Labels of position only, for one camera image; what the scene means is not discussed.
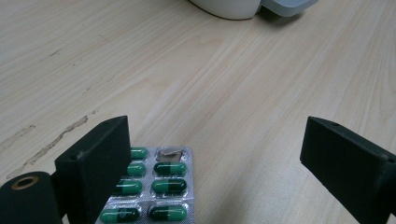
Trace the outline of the green capsule blister pack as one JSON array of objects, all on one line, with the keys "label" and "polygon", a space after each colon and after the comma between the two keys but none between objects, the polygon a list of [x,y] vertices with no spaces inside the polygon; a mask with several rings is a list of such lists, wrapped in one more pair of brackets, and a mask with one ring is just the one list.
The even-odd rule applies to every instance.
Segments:
[{"label": "green capsule blister pack", "polygon": [[95,224],[194,224],[188,147],[132,147],[132,162]]}]

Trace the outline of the white grey pedal trash can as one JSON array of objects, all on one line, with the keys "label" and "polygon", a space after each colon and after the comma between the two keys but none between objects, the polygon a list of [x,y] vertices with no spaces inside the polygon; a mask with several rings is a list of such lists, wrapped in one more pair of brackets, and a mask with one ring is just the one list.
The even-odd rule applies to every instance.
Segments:
[{"label": "white grey pedal trash can", "polygon": [[263,7],[281,17],[292,17],[318,0],[189,0],[198,8],[227,20],[248,20]]}]

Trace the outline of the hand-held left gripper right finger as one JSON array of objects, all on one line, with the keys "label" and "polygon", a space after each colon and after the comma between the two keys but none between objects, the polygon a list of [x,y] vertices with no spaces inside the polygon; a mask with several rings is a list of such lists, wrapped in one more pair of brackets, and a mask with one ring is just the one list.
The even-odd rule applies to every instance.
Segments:
[{"label": "hand-held left gripper right finger", "polygon": [[330,120],[307,119],[301,163],[360,224],[396,216],[396,155]]}]

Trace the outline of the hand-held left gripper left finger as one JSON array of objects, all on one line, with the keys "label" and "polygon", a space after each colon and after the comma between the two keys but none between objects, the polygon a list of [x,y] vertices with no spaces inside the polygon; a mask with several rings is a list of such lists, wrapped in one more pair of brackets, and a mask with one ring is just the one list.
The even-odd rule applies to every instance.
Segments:
[{"label": "hand-held left gripper left finger", "polygon": [[105,120],[55,160],[71,224],[93,224],[131,163],[128,118]]}]

